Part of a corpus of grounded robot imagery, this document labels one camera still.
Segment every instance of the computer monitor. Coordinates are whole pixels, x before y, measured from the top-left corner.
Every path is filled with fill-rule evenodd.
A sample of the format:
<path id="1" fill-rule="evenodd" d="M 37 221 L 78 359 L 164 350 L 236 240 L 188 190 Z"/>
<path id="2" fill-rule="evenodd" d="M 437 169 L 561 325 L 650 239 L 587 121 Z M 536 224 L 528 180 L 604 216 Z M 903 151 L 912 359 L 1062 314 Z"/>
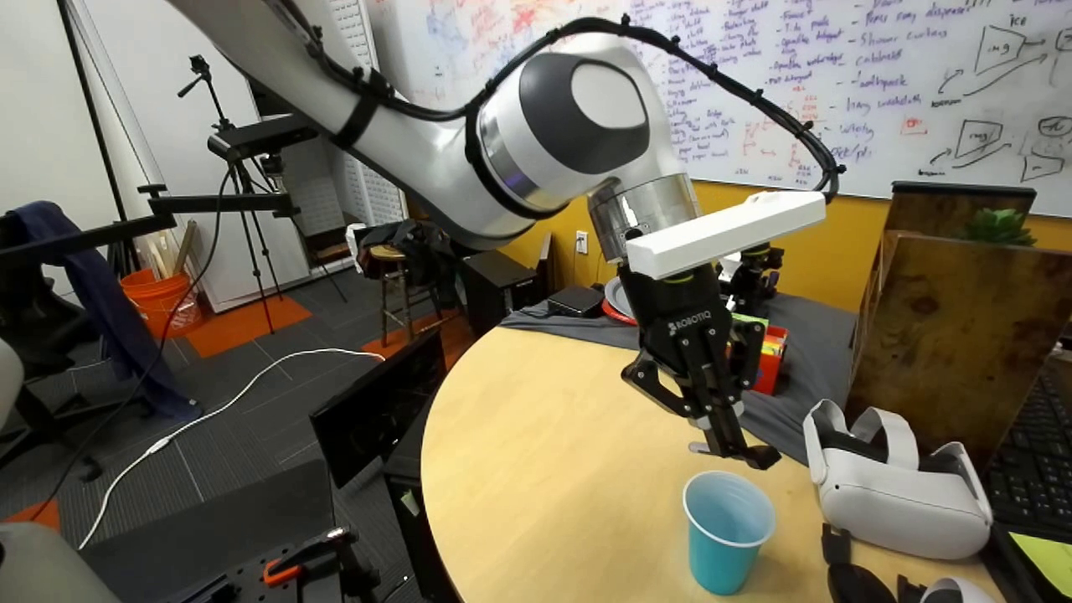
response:
<path id="1" fill-rule="evenodd" d="M 443 339 L 432 328 L 307 416 L 337 491 L 403 443 L 443 377 Z"/>

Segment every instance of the gray floor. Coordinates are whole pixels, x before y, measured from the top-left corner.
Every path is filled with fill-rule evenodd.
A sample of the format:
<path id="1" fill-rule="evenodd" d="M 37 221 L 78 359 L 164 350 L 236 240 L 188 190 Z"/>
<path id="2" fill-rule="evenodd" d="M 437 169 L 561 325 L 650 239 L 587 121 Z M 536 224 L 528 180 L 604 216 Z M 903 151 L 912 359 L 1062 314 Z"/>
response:
<path id="1" fill-rule="evenodd" d="M 220 408 L 243 389 L 268 362 L 298 350 L 359 350 L 377 334 L 376 281 L 353 273 L 317 278 L 294 290 L 290 300 L 310 307 L 310 320 L 274 333 L 255 345 L 234 350 L 211 362 L 178 342 L 166 345 L 166 364 L 178 382 L 200 404 L 203 414 Z M 317 443 L 307 429 L 307 414 L 340 392 L 356 377 L 372 370 L 372 359 L 316 355 L 270 370 L 230 414 L 184 433 L 178 443 L 141 463 L 109 497 L 107 517 L 90 548 L 115 542 L 124 532 L 154 525 L 226 492 L 246 491 L 306 463 L 317 463 Z M 81 392 L 90 404 L 124 399 L 131 387 L 118 387 L 98 350 L 83 350 L 78 364 L 49 382 L 32 387 L 42 399 Z M 81 542 L 100 510 L 102 491 L 124 473 L 149 443 L 182 421 L 149 418 L 138 407 L 109 416 L 102 426 L 90 421 L 72 433 L 72 443 L 100 458 L 102 477 L 81 483 L 81 471 L 60 486 L 60 532 Z M 63 446 L 37 446 L 0 471 L 0 517 L 26 510 L 49 497 L 71 454 Z M 337 522 L 353 525 L 361 552 L 382 573 L 382 589 L 407 577 L 406 542 L 399 536 L 385 486 L 364 471 L 340 492 L 334 492 Z M 392 600 L 422 600 L 411 583 Z"/>

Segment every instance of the blue paper cup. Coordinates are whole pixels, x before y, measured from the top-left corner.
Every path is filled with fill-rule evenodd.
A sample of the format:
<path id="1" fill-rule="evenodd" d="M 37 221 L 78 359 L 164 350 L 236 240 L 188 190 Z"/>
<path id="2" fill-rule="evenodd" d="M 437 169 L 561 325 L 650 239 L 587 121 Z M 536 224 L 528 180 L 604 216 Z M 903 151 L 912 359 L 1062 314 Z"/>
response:
<path id="1" fill-rule="evenodd" d="M 699 473 L 683 486 L 690 567 L 702 589 L 730 597 L 742 587 L 760 548 L 775 536 L 775 506 L 734 473 Z"/>

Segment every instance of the white cable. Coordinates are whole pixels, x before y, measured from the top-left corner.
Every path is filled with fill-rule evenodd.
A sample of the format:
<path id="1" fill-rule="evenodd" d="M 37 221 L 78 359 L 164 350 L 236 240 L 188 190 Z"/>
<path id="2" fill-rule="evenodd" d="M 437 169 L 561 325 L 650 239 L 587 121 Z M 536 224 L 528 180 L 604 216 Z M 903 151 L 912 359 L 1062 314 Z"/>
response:
<path id="1" fill-rule="evenodd" d="M 87 542 L 98 536 L 100 522 L 102 522 L 102 512 L 107 512 L 107 503 L 109 503 L 109 492 L 128 479 L 128 473 L 134 473 L 144 458 L 156 456 L 162 448 L 166 448 L 178 437 L 223 416 L 230 407 L 236 407 L 270 370 L 279 370 L 280 362 L 290 362 L 290 359 L 307 359 L 307 355 L 353 355 L 353 359 L 376 359 L 382 362 L 382 355 L 376 352 L 356 352 L 356 350 L 298 350 L 298 352 L 287 352 L 274 362 L 268 362 L 255 380 L 243 382 L 243 389 L 236 389 L 220 408 L 214 414 L 203 414 L 191 421 L 184 421 L 182 429 L 166 433 L 164 440 L 149 443 L 131 467 L 124 467 L 102 491 L 100 497 L 100 510 L 87 531 L 87 536 L 78 542 L 78 551 L 87 551 Z"/>

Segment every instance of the white vr headset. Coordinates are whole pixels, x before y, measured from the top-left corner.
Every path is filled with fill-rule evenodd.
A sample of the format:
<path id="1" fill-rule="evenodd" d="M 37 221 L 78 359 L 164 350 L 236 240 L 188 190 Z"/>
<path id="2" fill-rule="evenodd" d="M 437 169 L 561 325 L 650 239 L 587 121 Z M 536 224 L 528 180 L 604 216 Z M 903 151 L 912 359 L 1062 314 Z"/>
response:
<path id="1" fill-rule="evenodd" d="M 830 525 L 926 559 L 967 559 L 988 542 L 990 506 L 961 443 L 921 463 L 901 416 L 866 408 L 846 429 L 842 407 L 825 399 L 804 418 L 804 448 Z"/>

